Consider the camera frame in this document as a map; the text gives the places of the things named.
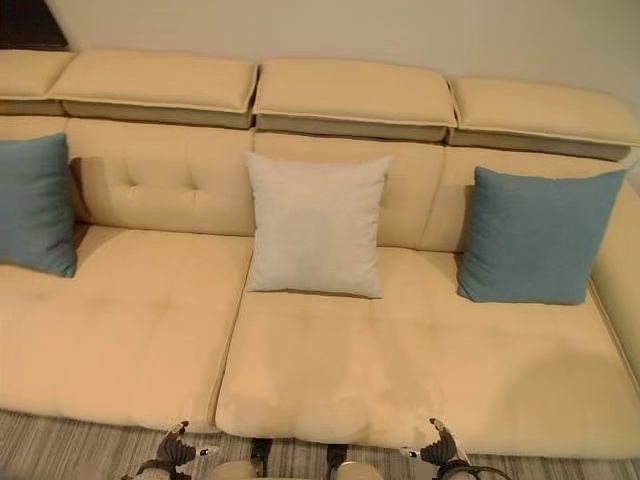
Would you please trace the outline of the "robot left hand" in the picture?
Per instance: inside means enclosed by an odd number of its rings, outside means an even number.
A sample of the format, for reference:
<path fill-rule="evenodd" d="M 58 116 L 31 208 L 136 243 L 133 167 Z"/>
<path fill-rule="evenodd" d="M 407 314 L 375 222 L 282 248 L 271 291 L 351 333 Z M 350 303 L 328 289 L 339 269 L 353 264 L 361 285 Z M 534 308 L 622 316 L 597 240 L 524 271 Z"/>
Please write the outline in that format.
<path fill-rule="evenodd" d="M 160 467 L 164 469 L 172 478 L 186 478 L 187 475 L 179 471 L 179 468 L 201 457 L 213 456 L 219 452 L 218 445 L 205 445 L 195 447 L 183 441 L 189 421 L 180 421 L 161 440 L 157 451 L 156 459 Z"/>

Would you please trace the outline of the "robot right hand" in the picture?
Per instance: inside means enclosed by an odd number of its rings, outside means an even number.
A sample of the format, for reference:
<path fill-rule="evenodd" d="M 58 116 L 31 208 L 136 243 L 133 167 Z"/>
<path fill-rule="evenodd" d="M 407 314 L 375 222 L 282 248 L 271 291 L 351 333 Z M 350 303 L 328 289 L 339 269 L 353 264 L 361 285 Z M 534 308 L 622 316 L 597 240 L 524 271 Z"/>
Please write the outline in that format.
<path fill-rule="evenodd" d="M 448 467 L 454 463 L 468 463 L 466 454 L 458 448 L 454 435 L 439 419 L 430 418 L 429 423 L 435 428 L 439 439 L 421 448 L 401 447 L 399 453 L 407 458 L 419 459 L 438 468 Z"/>

